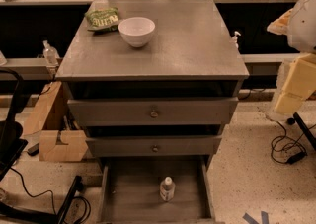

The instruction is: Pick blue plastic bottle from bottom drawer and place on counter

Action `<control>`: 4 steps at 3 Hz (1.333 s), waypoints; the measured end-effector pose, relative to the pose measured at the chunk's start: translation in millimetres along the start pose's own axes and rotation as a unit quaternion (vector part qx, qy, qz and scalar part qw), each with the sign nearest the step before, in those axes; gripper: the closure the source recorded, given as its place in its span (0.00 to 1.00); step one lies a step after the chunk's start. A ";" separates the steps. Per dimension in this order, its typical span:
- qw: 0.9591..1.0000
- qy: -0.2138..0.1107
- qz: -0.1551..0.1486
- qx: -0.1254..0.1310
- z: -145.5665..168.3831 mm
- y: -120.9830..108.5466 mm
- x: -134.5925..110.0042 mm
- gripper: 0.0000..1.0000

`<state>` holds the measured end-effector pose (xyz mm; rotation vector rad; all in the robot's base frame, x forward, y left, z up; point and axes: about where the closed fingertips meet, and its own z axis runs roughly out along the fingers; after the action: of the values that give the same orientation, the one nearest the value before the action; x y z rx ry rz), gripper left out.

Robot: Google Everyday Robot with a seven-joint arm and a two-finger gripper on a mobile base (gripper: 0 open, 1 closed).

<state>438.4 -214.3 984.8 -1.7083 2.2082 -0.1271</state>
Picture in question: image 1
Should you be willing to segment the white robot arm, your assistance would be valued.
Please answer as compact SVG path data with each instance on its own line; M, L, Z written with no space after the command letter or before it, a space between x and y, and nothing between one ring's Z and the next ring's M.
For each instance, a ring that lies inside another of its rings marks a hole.
M316 0L298 0L267 31L287 35L288 45L301 52L289 64L274 107L277 113L292 114L316 91Z

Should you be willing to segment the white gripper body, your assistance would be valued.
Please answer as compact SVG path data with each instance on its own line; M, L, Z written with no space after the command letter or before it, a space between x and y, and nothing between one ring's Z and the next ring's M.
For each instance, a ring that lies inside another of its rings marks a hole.
M316 55L304 53L289 64L289 71L274 111L293 114L316 91Z

